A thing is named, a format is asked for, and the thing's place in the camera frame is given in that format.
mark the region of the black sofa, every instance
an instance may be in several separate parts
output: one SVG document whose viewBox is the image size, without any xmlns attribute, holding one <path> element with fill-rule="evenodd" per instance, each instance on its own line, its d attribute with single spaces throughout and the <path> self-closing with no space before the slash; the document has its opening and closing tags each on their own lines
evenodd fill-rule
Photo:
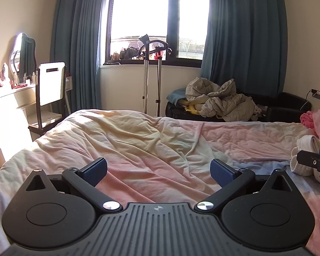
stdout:
<svg viewBox="0 0 320 256">
<path fill-rule="evenodd" d="M 265 116 L 258 118 L 262 122 L 286 122 L 300 123 L 300 116 L 311 110 L 311 103 L 304 98 L 286 92 L 280 93 L 277 98 L 244 93 L 253 98 L 257 105 L 268 106 Z M 168 102 L 166 106 L 166 116 L 174 119 L 195 120 L 205 122 L 224 122 L 217 117 L 202 117 L 186 112 L 181 106 L 176 107 Z"/>
</svg>

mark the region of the bottle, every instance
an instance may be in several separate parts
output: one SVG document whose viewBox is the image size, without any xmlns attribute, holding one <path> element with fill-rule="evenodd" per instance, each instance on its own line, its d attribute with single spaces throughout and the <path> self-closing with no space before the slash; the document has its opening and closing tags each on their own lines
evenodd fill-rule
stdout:
<svg viewBox="0 0 320 256">
<path fill-rule="evenodd" d="M 35 72 L 32 73 L 32 83 L 35 83 Z"/>
<path fill-rule="evenodd" d="M 19 84 L 19 78 L 18 78 L 18 74 L 16 72 L 14 72 L 13 81 L 14 81 L 14 85 Z"/>
</svg>

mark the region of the power cord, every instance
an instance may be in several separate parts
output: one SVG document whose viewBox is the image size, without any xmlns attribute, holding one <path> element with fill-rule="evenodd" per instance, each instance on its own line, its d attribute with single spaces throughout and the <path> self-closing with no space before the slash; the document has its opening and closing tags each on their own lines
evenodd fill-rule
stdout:
<svg viewBox="0 0 320 256">
<path fill-rule="evenodd" d="M 302 108 L 306 105 L 308 103 L 308 101 L 306 101 L 306 103 L 304 103 L 303 105 L 302 105 L 302 107 L 301 107 L 301 109 L 300 109 L 300 111 L 302 110 Z"/>
</svg>

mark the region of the yellow fabric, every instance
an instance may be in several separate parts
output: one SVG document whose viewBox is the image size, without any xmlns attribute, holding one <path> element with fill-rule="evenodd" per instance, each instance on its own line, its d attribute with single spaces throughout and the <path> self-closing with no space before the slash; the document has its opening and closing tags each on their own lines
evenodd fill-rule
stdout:
<svg viewBox="0 0 320 256">
<path fill-rule="evenodd" d="M 189 112 L 189 113 L 193 113 L 194 115 L 200 115 L 199 112 L 195 109 L 194 105 L 188 105 L 185 107 L 185 111 Z"/>
</svg>

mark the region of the blue curtain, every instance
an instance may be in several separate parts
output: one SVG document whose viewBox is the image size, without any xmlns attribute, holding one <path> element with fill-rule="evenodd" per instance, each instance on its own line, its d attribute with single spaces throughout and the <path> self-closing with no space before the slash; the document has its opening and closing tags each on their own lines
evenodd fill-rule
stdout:
<svg viewBox="0 0 320 256">
<path fill-rule="evenodd" d="M 103 0 L 58 0 L 50 60 L 65 62 L 73 78 L 72 112 L 101 108 L 99 31 Z"/>
<path fill-rule="evenodd" d="M 284 0 L 210 0 L 201 77 L 235 79 L 244 93 L 276 97 L 287 66 Z"/>
</svg>

